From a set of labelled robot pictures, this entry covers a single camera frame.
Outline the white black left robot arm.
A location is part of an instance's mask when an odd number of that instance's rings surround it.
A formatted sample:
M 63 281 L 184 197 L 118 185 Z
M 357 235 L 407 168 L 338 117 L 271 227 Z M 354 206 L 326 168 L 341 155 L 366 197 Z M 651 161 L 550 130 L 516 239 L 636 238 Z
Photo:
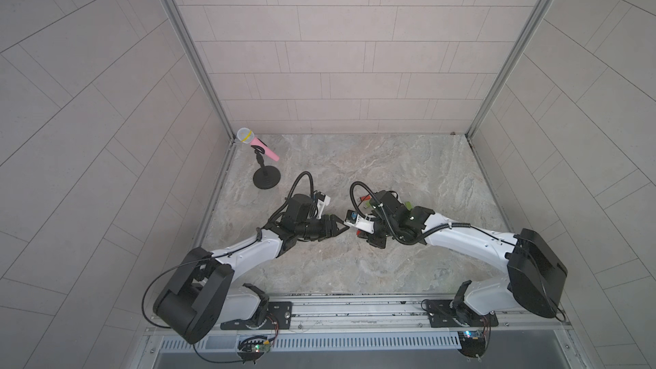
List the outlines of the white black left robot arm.
M 175 331 L 186 343 L 202 340 L 216 325 L 236 321 L 258 329 L 270 321 L 269 296 L 255 285 L 236 280 L 266 261 L 283 256 L 298 242 L 322 242 L 348 231 L 324 208 L 329 196 L 311 188 L 309 194 L 289 191 L 283 204 L 254 237 L 232 247 L 192 249 L 177 266 L 161 275 L 168 279 L 145 320 Z

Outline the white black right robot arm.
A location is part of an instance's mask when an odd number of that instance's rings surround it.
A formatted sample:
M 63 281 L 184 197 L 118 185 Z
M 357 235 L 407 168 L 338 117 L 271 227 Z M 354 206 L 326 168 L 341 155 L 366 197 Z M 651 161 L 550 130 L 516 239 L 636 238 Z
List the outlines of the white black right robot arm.
M 394 191 L 368 191 L 363 200 L 370 213 L 363 213 L 360 202 L 353 201 L 346 224 L 373 247 L 384 248 L 388 238 L 405 246 L 442 247 L 501 271 L 485 281 L 464 281 L 448 303 L 427 302 L 428 313 L 469 327 L 490 327 L 494 313 L 516 308 L 545 319 L 565 319 L 560 299 L 568 271 L 538 232 L 486 230 L 403 203 Z

